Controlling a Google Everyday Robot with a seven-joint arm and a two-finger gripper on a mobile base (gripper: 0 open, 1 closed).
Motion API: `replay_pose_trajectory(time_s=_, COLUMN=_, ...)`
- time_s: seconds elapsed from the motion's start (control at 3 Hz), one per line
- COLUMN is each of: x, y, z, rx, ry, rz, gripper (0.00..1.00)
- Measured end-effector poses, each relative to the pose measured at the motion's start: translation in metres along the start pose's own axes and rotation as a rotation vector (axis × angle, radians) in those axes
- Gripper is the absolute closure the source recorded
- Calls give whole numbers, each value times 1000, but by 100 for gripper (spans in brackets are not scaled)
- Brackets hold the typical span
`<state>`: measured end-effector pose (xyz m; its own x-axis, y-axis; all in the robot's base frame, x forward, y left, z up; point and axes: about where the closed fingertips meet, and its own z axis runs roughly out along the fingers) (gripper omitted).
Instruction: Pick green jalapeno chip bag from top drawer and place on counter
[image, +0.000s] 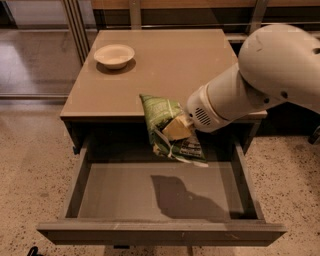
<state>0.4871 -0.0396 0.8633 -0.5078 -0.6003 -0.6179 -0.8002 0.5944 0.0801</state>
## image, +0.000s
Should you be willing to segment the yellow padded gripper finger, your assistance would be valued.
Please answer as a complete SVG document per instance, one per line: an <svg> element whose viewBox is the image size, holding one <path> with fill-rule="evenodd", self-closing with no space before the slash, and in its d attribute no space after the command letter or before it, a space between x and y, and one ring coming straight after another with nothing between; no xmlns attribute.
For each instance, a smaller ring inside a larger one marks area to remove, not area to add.
<svg viewBox="0 0 320 256"><path fill-rule="evenodd" d="M191 136L190 119L181 114L169 122L169 124L162 130L162 133L169 141L181 140Z"/></svg>

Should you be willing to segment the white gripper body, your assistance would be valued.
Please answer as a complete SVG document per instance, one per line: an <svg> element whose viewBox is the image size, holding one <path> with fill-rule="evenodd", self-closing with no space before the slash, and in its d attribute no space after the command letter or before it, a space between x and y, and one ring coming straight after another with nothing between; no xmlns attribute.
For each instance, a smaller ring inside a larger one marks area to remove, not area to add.
<svg viewBox="0 0 320 256"><path fill-rule="evenodd" d="M186 111L195 128L201 132L211 133L229 124L211 106L207 85L201 86L189 97Z"/></svg>

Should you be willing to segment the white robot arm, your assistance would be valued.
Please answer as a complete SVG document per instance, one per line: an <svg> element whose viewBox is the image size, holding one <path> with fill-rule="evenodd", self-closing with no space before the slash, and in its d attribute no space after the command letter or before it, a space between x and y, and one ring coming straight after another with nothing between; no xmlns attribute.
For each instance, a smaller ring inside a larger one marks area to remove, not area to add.
<svg viewBox="0 0 320 256"><path fill-rule="evenodd" d="M211 133L285 102L320 113L320 40L285 24L264 26L242 44L238 62L195 91L187 125Z"/></svg>

